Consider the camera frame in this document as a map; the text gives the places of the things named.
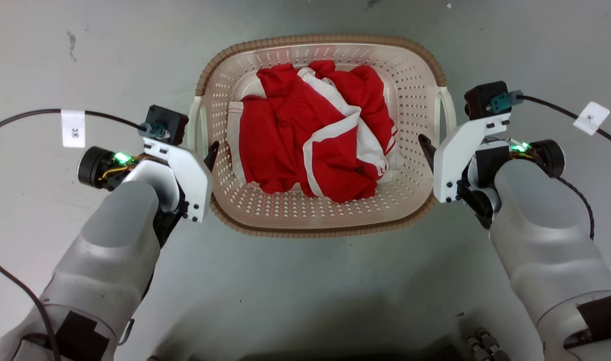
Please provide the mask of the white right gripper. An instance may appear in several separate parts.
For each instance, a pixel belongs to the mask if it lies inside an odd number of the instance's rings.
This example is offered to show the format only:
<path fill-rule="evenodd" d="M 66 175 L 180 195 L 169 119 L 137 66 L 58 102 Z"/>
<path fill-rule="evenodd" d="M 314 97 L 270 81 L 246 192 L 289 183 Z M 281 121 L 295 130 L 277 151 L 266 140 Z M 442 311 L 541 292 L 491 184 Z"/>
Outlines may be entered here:
<path fill-rule="evenodd" d="M 511 160 L 511 147 L 505 139 L 494 138 L 505 132 L 509 113 L 468 121 L 452 130 L 438 150 L 424 134 L 419 145 L 434 175 L 434 195 L 440 203 L 463 201 L 475 213 L 484 229 L 490 229 L 501 208 L 495 176 Z"/>

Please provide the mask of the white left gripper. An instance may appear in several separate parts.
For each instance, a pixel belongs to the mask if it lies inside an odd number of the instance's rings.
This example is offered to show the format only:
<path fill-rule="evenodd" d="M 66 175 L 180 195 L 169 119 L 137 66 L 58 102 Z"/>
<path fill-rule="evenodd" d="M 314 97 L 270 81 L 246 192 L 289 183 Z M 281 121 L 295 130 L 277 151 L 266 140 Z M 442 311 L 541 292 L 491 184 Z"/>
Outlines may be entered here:
<path fill-rule="evenodd" d="M 212 197 L 212 171 L 219 141 L 212 142 L 207 154 L 195 152 L 154 139 L 143 139 L 143 180 L 150 184 L 159 199 L 159 210 L 153 221 L 160 246 L 165 245 L 182 219 L 202 223 Z"/>

